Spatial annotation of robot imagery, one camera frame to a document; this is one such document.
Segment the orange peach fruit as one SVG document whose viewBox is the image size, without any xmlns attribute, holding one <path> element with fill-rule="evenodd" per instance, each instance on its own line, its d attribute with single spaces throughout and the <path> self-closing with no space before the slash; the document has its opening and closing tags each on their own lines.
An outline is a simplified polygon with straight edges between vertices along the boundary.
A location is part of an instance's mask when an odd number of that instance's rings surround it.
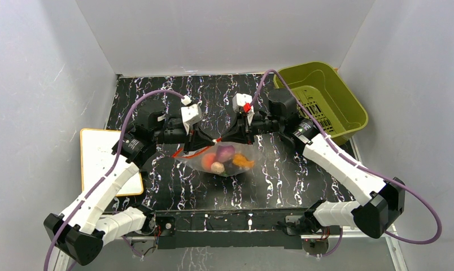
<svg viewBox="0 0 454 271">
<path fill-rule="evenodd" d="M 214 152 L 205 153 L 201 159 L 201 167 L 205 171 L 210 171 L 213 163 L 216 162 L 216 154 Z"/>
</svg>

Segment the magenta purple food piece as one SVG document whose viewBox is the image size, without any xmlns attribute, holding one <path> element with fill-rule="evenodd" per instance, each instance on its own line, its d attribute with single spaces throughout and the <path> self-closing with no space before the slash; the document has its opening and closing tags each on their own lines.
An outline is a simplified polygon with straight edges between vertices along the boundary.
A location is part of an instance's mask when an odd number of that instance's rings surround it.
<svg viewBox="0 0 454 271">
<path fill-rule="evenodd" d="M 233 145 L 220 145 L 216 150 L 217 160 L 223 163 L 233 157 L 235 147 Z"/>
</svg>

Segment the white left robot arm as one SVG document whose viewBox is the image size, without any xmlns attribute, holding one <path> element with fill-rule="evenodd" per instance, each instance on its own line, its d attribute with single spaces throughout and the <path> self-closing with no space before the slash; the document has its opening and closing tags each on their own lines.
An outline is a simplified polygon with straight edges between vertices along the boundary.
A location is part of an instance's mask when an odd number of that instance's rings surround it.
<svg viewBox="0 0 454 271">
<path fill-rule="evenodd" d="M 60 214 L 49 214 L 43 225 L 51 240 L 44 263 L 48 270 L 54 249 L 80 265 L 91 263 L 103 246 L 132 232 L 149 235 L 155 231 L 156 220 L 148 208 L 128 207 L 110 217 L 102 215 L 121 188 L 141 172 L 144 164 L 157 152 L 158 144 L 184 144 L 187 152 L 204 150 L 214 139 L 201 130 L 202 103 L 194 103 L 188 96 L 181 99 L 177 125 L 169 125 L 164 103 L 160 108 L 154 100 L 136 101 L 129 109 L 113 145 L 111 166 L 90 187 Z"/>
</svg>

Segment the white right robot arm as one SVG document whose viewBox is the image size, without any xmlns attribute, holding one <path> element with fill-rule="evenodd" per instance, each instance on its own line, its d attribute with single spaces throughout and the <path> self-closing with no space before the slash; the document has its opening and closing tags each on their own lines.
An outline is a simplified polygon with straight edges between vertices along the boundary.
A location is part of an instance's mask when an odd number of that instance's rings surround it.
<svg viewBox="0 0 454 271">
<path fill-rule="evenodd" d="M 379 238 L 402 214 L 405 191 L 399 185 L 360 169 L 361 164 L 342 150 L 334 151 L 314 122 L 298 109 L 286 89 L 268 94 L 267 113 L 251 107 L 251 95 L 237 93 L 232 105 L 235 121 L 221 136 L 222 142 L 253 144 L 255 136 L 278 133 L 281 140 L 306 159 L 319 165 L 339 181 L 353 201 L 317 201 L 302 216 L 286 218 L 278 226 L 289 235 L 319 234 L 328 226 L 350 226 L 371 238 Z"/>
</svg>

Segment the clear zip bag red zipper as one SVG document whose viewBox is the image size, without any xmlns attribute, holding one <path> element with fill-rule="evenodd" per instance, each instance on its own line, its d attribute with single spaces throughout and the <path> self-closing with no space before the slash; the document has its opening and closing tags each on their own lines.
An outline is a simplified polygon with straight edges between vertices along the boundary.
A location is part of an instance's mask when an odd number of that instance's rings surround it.
<svg viewBox="0 0 454 271">
<path fill-rule="evenodd" d="M 252 170 L 261 154 L 254 145 L 218 141 L 187 153 L 179 149 L 173 157 L 193 170 L 230 177 Z"/>
</svg>

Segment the yellow orange food piece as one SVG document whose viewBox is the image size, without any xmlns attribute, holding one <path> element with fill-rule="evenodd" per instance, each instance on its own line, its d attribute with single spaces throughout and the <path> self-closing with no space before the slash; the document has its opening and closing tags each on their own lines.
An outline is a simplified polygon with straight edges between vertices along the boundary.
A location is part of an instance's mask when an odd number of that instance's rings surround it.
<svg viewBox="0 0 454 271">
<path fill-rule="evenodd" d="M 255 165 L 255 162 L 253 160 L 248 160 L 246 156 L 240 153 L 234 154 L 232 158 L 232 163 L 243 170 L 249 170 L 252 169 Z"/>
</svg>

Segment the beige walnut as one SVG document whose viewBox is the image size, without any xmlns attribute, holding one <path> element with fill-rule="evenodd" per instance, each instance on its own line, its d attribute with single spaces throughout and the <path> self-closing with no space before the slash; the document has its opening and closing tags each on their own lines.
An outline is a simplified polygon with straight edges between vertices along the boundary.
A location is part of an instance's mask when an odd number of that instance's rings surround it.
<svg viewBox="0 0 454 271">
<path fill-rule="evenodd" d="M 210 170 L 214 174 L 221 175 L 225 173 L 225 166 L 223 163 L 216 161 L 211 164 Z"/>
</svg>

